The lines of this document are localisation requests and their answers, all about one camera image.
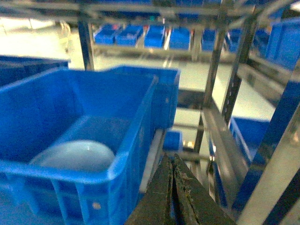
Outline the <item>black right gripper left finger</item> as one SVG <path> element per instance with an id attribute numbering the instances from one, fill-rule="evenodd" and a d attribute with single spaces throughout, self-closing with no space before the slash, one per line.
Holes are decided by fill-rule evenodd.
<path id="1" fill-rule="evenodd" d="M 167 155 L 154 173 L 146 193 L 128 217 L 127 225 L 170 225 L 173 164 Z"/>

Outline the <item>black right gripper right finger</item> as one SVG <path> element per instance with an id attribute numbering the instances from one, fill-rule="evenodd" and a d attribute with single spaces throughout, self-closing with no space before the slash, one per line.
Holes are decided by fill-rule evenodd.
<path id="1" fill-rule="evenodd" d="M 211 198 L 178 154 L 174 155 L 172 163 L 180 215 L 185 225 L 236 224 Z"/>

